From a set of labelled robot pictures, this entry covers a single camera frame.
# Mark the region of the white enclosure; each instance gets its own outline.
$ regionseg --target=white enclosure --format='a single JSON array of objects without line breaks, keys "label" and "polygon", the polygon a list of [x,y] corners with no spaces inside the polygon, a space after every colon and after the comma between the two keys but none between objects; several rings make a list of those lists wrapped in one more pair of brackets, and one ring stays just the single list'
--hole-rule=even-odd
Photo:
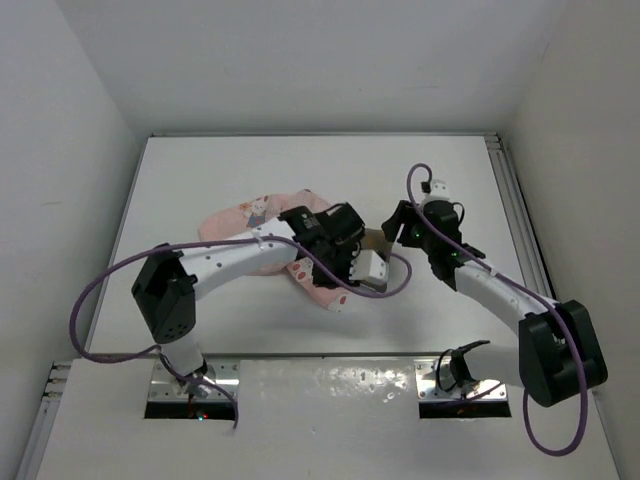
[{"label": "white enclosure", "polygon": [[57,0],[138,133],[495,131],[566,0]]},{"label": "white enclosure", "polygon": [[[423,161],[447,181],[453,198],[467,206],[465,241],[482,248],[496,267],[522,281],[507,205],[501,200],[504,189],[499,189],[494,166],[499,170],[491,160],[483,136],[151,138],[113,261],[159,243],[195,240],[198,226],[211,213],[273,191],[308,187],[331,202],[349,201],[366,224],[376,228],[406,197],[404,180],[410,166]],[[419,180],[414,181],[416,189]],[[272,190],[261,190],[265,185]],[[240,362],[242,423],[232,435],[226,422],[210,421],[201,428],[189,420],[143,418],[151,360],[117,370],[74,362],[38,479],[173,476],[183,463],[170,455],[149,459],[154,451],[166,451],[167,442],[176,437],[181,439],[180,457],[198,476],[216,465],[219,475],[238,479],[304,478],[304,472],[321,479],[336,478],[338,472],[352,472],[349,475],[356,478],[418,479],[426,469],[452,480],[474,478],[479,471],[487,479],[541,474],[615,478],[592,401],[588,434],[579,452],[549,462],[524,432],[520,388],[508,388],[512,418],[420,419],[410,357],[373,363],[319,358],[354,353],[417,355],[478,339],[517,345],[513,333],[496,317],[437,281],[421,250],[399,246],[394,250],[413,264],[407,290],[386,300],[350,298],[355,306],[349,313],[320,308],[286,273],[243,277],[198,302],[196,336],[205,353],[316,357]],[[391,267],[391,282],[400,283],[404,267],[396,263]],[[531,268],[524,263],[523,267]],[[94,319],[93,353],[135,352],[151,344],[131,296],[139,268],[133,265],[110,278]],[[534,408],[536,431],[546,444],[558,448],[570,440],[576,406],[572,400],[546,411]],[[141,438],[147,439],[144,447]],[[431,438],[438,440],[430,444]],[[204,455],[200,446],[211,444],[216,447]],[[420,445],[429,452],[421,452]],[[452,449],[475,454],[452,457]],[[234,451],[237,462],[229,461]],[[365,467],[368,451],[386,453],[368,459]],[[503,460],[506,451],[509,462]],[[88,459],[96,455],[91,452],[100,452],[103,461],[86,461],[78,452]]]}]

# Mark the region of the pink towel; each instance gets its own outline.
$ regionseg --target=pink towel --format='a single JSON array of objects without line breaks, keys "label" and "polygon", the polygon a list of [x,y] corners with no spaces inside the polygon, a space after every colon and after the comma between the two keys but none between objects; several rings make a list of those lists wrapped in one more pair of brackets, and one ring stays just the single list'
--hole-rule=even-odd
[{"label": "pink towel", "polygon": [[[293,195],[265,195],[209,216],[200,227],[200,239],[224,240],[244,230],[262,225],[267,220],[280,215],[284,210],[301,206],[317,213],[326,210],[331,204],[309,190],[302,190]],[[289,264],[269,265],[261,268],[254,275],[270,275],[284,268],[317,303],[334,312],[343,310],[351,294],[344,288],[330,289],[313,285],[311,276],[313,263],[308,258]]]}]

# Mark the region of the white wall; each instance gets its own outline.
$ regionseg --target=white wall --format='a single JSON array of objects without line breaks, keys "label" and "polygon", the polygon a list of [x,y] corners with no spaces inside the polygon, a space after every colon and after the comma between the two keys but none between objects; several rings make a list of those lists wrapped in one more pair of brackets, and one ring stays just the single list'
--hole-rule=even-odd
[{"label": "white wall", "polygon": [[107,263],[138,150],[54,1],[2,2],[0,479],[71,357],[69,310]]},{"label": "white wall", "polygon": [[495,130],[566,0],[57,0],[137,132]]},{"label": "white wall", "polygon": [[601,405],[623,478],[640,478],[640,3],[568,7],[508,135],[562,298],[591,310]]}]

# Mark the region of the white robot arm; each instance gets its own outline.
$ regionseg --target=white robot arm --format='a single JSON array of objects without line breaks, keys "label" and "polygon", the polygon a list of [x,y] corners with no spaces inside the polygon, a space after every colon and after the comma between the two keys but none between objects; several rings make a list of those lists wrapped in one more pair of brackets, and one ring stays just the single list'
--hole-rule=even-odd
[{"label": "white robot arm", "polygon": [[[321,259],[348,285],[384,284],[388,277],[387,263],[372,250],[360,250],[363,235],[364,223],[349,204],[318,214],[299,207],[229,238],[229,245],[149,257],[132,293],[173,370],[182,376],[203,375],[206,363],[194,331],[197,300],[264,266],[300,258],[298,246]],[[270,241],[271,237],[279,240]],[[316,285],[337,286],[315,268],[313,281]]]},{"label": "white robot arm", "polygon": [[[550,407],[579,393],[579,368],[584,369],[588,388],[604,383],[607,368],[586,308],[576,301],[534,299],[509,285],[508,277],[497,278],[495,270],[487,270],[492,264],[485,255],[462,242],[461,217],[456,204],[449,201],[446,184],[423,182],[422,192],[419,209],[431,225],[420,218],[411,202],[400,201],[382,224],[387,241],[422,249],[439,280],[480,303],[518,337],[517,350],[494,347],[488,341],[449,350],[446,373],[455,385],[464,387],[486,378],[522,385],[538,404]],[[462,251],[482,259],[487,268]],[[554,313],[567,325],[582,365],[573,360],[562,331],[540,300],[555,308]]]}]

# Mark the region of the white table surface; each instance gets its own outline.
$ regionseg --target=white table surface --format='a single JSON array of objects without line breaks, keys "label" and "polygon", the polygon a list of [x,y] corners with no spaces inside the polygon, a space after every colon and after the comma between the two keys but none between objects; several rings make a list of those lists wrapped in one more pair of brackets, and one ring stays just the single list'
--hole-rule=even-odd
[{"label": "white table surface", "polygon": [[[242,362],[231,432],[227,421],[144,419],[152,360],[76,360],[38,480],[618,478],[591,398],[580,448],[550,458],[526,436],[521,389],[508,389],[512,418],[421,420],[413,368],[410,359]],[[570,441],[577,405],[532,406],[544,445]]]},{"label": "white table surface", "polygon": [[[379,228],[400,199],[411,165],[431,165],[466,207],[464,240],[504,273],[521,279],[482,136],[202,137],[149,140],[117,243],[116,260],[157,244],[198,239],[210,214],[270,193],[309,188],[347,200]],[[420,177],[415,186],[419,188]],[[337,314],[313,303],[287,274],[244,277],[198,302],[198,341],[207,353],[357,353],[441,351],[515,337],[473,301],[432,275],[421,251],[395,247],[414,266],[400,295],[358,299]],[[95,319],[92,352],[134,352],[152,343],[131,297],[141,263],[108,281]],[[391,284],[405,274],[392,263]]]}]

